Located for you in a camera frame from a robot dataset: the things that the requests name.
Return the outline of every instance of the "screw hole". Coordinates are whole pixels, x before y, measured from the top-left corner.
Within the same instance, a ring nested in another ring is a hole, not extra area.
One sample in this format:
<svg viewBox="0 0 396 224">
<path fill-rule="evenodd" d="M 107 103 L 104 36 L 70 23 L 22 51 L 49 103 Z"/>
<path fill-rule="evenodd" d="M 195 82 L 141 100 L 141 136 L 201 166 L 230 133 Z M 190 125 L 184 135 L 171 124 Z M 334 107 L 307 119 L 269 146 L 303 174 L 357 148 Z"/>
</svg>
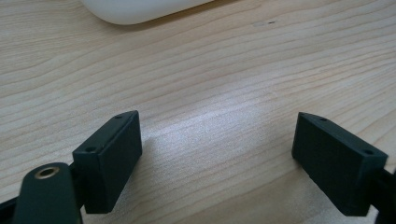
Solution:
<svg viewBox="0 0 396 224">
<path fill-rule="evenodd" d="M 59 167 L 47 167 L 35 173 L 36 179 L 47 179 L 59 172 Z"/>
<path fill-rule="evenodd" d="M 86 152 L 93 152 L 95 150 L 96 150 L 96 147 L 87 147 L 87 148 L 85 148 Z"/>
<path fill-rule="evenodd" d="M 372 150 L 364 150 L 364 153 L 366 153 L 367 155 L 373 155 L 374 152 Z"/>
</svg>

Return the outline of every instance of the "light wood surface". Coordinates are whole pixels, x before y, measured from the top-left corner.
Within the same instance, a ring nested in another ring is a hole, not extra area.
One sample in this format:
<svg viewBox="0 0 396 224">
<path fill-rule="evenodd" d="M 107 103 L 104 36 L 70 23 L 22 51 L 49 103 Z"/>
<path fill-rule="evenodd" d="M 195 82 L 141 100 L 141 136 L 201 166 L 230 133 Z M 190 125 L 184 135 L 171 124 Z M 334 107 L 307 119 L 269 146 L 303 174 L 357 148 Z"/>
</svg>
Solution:
<svg viewBox="0 0 396 224">
<path fill-rule="evenodd" d="M 344 217 L 291 158 L 297 113 L 396 164 L 396 2 L 218 0 L 117 26 L 77 0 L 0 2 L 0 202 L 110 117 L 143 156 L 85 223 L 374 223 Z"/>
</svg>

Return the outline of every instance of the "black mount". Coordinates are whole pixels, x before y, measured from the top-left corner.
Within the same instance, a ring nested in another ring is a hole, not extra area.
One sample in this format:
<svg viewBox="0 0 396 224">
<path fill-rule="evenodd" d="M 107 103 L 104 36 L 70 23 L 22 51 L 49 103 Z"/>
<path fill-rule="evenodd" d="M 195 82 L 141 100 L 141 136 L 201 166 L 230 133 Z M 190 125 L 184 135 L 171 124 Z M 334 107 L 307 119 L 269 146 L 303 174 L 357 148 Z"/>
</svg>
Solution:
<svg viewBox="0 0 396 224">
<path fill-rule="evenodd" d="M 300 113 L 292 156 L 346 216 L 365 217 L 372 204 L 377 224 L 396 223 L 396 175 L 388 155 L 328 119 Z"/>
<path fill-rule="evenodd" d="M 119 114 L 73 151 L 70 166 L 29 172 L 18 199 L 0 204 L 0 223 L 79 224 L 82 205 L 88 214 L 109 213 L 141 155 L 138 112 Z"/>
</svg>

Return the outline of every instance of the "white device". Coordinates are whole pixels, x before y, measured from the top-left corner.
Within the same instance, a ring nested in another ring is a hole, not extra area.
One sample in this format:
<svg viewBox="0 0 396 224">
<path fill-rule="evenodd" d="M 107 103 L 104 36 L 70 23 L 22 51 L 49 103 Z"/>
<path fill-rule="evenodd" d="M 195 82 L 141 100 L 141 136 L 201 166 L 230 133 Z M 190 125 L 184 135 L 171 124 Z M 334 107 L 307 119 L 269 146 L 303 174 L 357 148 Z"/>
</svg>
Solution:
<svg viewBox="0 0 396 224">
<path fill-rule="evenodd" d="M 137 24 L 213 0 L 81 0 L 94 15 L 120 25 Z"/>
</svg>

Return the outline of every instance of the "brass insert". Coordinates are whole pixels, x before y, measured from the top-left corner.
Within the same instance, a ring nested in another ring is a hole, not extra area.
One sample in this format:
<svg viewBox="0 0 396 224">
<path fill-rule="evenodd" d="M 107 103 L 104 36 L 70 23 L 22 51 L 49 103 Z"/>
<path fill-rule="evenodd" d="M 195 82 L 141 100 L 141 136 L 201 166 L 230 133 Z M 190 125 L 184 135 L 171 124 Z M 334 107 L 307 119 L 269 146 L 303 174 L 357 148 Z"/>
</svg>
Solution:
<svg viewBox="0 0 396 224">
<path fill-rule="evenodd" d="M 38 171 L 37 173 L 35 173 L 35 178 L 36 179 L 47 179 L 50 178 L 54 175 L 56 175 L 56 173 L 59 172 L 59 167 L 55 167 L 55 166 L 51 166 L 51 167 L 47 167 L 44 168 L 40 171 Z"/>
</svg>

